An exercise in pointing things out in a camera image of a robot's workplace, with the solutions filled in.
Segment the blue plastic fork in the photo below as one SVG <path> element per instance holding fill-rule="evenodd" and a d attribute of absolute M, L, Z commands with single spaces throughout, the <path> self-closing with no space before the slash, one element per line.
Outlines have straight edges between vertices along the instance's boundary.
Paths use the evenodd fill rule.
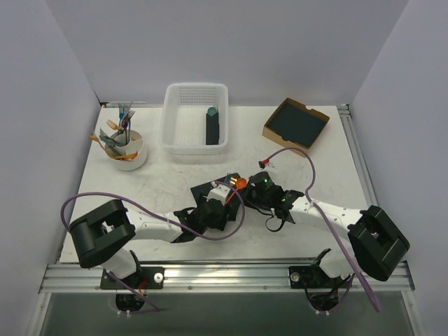
<path fill-rule="evenodd" d="M 237 172 L 229 173 L 225 177 L 224 183 L 230 186 L 235 186 L 239 177 L 240 175 Z"/>

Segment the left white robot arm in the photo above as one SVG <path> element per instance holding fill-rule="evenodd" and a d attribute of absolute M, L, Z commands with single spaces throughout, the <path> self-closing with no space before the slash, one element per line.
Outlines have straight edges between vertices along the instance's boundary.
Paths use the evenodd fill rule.
<path fill-rule="evenodd" d="M 125 249 L 127 242 L 191 242 L 209 228 L 223 230 L 227 216 L 225 205 L 217 199 L 156 217 L 126 209 L 113 199 L 73 221 L 69 233 L 82 268 L 101 266 L 124 287 L 133 288 L 141 281 L 141 270 L 135 253 Z"/>

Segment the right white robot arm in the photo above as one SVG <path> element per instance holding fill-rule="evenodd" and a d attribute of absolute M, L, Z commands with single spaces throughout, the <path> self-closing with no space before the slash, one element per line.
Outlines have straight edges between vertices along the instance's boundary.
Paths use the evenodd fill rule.
<path fill-rule="evenodd" d="M 378 281 L 387 281 L 410 249 L 407 238 L 381 207 L 350 209 L 309 200 L 303 192 L 283 190 L 266 171 L 249 179 L 246 203 L 271 211 L 282 225 L 303 224 L 329 230 L 326 221 L 330 221 L 337 236 L 350 242 L 347 253 L 352 263 Z"/>

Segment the orange plastic spoon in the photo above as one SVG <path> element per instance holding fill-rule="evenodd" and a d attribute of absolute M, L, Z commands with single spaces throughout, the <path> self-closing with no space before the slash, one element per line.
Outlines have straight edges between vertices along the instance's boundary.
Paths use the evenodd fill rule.
<path fill-rule="evenodd" d="M 245 178 L 239 177 L 237 179 L 234 179 L 233 186 L 235 187 L 236 191 L 240 191 L 240 190 L 244 189 L 246 187 L 246 185 L 247 185 L 247 180 Z M 228 204 L 231 201 L 231 199 L 235 196 L 235 194 L 236 194 L 236 192 L 232 192 L 230 194 L 230 196 L 226 199 L 225 204 Z"/>

